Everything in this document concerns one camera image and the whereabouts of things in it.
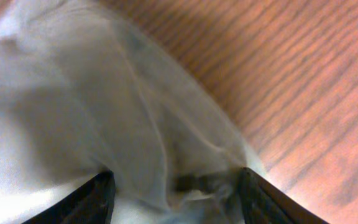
wooden table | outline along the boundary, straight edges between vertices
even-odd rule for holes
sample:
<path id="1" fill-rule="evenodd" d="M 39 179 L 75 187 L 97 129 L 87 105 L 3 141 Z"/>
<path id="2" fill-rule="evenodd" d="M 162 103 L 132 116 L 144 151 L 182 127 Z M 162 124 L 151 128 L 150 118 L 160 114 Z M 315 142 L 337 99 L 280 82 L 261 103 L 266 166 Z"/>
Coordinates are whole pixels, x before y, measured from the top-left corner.
<path id="1" fill-rule="evenodd" d="M 103 1 L 204 85 L 274 185 L 358 223 L 358 0 Z"/>

crumpled cloth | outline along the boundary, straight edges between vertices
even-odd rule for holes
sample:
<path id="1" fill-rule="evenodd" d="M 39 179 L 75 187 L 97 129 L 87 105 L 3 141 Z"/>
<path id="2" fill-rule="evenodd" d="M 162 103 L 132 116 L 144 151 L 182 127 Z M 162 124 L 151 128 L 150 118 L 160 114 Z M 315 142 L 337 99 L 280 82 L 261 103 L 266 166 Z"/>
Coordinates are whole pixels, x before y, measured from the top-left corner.
<path id="1" fill-rule="evenodd" d="M 194 79 L 96 2 L 17 0 L 0 20 L 0 223 L 106 169 L 124 195 L 112 223 L 197 223 L 170 212 L 173 180 L 245 166 L 264 175 Z"/>

black object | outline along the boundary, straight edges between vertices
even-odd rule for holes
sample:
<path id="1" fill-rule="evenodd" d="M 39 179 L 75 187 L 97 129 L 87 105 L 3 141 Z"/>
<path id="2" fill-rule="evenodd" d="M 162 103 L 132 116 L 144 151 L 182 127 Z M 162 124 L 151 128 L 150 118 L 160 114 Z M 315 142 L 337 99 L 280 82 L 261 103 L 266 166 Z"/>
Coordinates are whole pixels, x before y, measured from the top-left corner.
<path id="1" fill-rule="evenodd" d="M 103 172 L 24 224 L 110 224 L 115 191 L 113 173 Z"/>
<path id="2" fill-rule="evenodd" d="M 241 172 L 238 192 L 246 224 L 326 223 L 249 168 Z"/>

wood grain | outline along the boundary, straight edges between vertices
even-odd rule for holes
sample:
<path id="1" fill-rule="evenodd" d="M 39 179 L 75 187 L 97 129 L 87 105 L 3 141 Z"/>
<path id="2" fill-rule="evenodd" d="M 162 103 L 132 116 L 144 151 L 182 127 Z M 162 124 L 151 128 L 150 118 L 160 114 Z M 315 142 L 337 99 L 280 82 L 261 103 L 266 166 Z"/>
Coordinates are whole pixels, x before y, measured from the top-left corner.
<path id="1" fill-rule="evenodd" d="M 204 85 L 273 184 L 358 223 L 358 0 L 103 1 Z"/>

wooden surface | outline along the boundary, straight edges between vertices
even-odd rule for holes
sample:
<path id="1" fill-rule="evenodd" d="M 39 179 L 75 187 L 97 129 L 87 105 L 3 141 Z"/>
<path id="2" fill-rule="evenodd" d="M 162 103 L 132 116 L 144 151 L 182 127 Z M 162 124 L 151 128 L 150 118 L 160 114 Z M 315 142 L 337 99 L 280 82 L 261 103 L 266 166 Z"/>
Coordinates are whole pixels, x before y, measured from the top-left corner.
<path id="1" fill-rule="evenodd" d="M 358 0 L 103 1 L 204 85 L 274 185 L 358 223 Z"/>

